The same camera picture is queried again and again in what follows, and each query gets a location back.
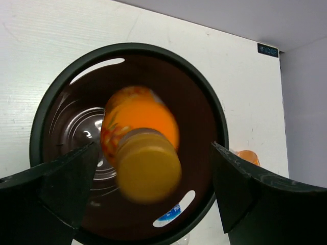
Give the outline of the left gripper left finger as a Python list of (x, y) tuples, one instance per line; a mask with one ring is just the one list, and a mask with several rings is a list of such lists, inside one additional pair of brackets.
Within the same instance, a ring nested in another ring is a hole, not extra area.
[(1, 244), (71, 244), (98, 164), (92, 142), (1, 179)]

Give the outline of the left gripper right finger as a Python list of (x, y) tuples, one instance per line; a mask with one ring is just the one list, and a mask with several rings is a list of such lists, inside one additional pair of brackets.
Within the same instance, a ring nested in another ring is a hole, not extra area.
[(326, 244), (326, 189), (294, 181), (212, 143), (213, 186), (231, 244)]

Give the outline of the clear bottle blue label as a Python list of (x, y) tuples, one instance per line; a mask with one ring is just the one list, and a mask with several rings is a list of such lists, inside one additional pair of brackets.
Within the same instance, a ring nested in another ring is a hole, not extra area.
[[(160, 218), (156, 219), (153, 222), (153, 226), (156, 228), (162, 228), (169, 223), (171, 223), (175, 218), (180, 216), (182, 213), (182, 209), (180, 204), (175, 205), (169, 212), (161, 216)], [(190, 233), (187, 235), (183, 236), (179, 240), (175, 241), (171, 245), (188, 245), (190, 240)]]

